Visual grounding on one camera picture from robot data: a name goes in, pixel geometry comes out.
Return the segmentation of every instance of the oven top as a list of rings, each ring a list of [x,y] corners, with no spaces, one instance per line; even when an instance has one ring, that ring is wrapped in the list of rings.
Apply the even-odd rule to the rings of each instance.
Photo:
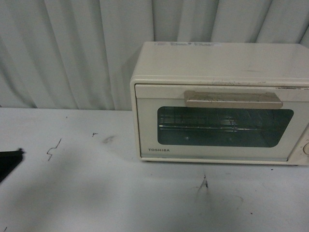
[[[146,42],[131,83],[309,87],[300,44]]]

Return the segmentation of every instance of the white curtain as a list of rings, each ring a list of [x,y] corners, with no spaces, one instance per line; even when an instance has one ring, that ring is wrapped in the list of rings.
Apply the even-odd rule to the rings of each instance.
[[[308,0],[0,0],[0,105],[131,109],[144,41],[301,43]]]

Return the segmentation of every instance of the scuff mark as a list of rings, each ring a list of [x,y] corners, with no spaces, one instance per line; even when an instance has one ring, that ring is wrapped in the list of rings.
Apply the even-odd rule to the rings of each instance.
[[[241,207],[241,205],[242,205],[242,203],[243,203],[243,198],[242,197],[240,197],[240,196],[238,196],[238,195],[233,195],[234,197],[237,197],[237,198],[239,198],[240,199],[240,204],[237,206],[237,210],[239,209],[239,207]]]
[[[59,146],[59,144],[60,144],[60,142],[61,142],[61,140],[62,140],[62,138],[59,140],[59,142],[58,142],[58,144],[57,144],[57,146],[56,147],[52,147],[52,148],[50,148],[49,150],[48,150],[48,152],[46,153],[47,155],[49,155],[49,159],[48,159],[48,161],[51,159],[51,157],[53,156],[53,154],[51,154],[51,153],[49,153],[52,149],[57,149],[58,148],[58,146]]]
[[[114,139],[114,135],[113,136],[110,136],[110,137],[107,137],[106,139],[103,140],[103,143],[104,144],[108,144],[108,143],[111,143]]]
[[[262,183],[262,186],[263,186],[266,190],[273,192],[273,190],[272,190],[270,187],[266,186],[264,182]]]
[[[201,186],[198,188],[197,193],[202,189],[203,186],[206,186],[206,188],[208,188],[208,182],[207,182],[205,174],[204,174],[203,182],[202,182]]]
[[[277,89],[302,89],[301,87],[277,87]]]
[[[243,70],[243,71],[245,71],[245,72],[255,72],[255,73],[263,73],[263,71],[259,71],[259,70],[249,70],[249,69],[247,69],[247,70]]]

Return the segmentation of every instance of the black object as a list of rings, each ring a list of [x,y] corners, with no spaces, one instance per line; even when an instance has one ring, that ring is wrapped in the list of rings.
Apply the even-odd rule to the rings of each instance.
[[[0,152],[0,182],[23,160],[23,149]]]

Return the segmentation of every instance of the toshiba logo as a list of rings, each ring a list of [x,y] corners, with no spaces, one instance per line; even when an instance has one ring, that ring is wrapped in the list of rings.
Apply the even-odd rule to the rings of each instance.
[[[157,149],[157,148],[149,148],[149,151],[163,151],[163,152],[169,152],[169,149]]]

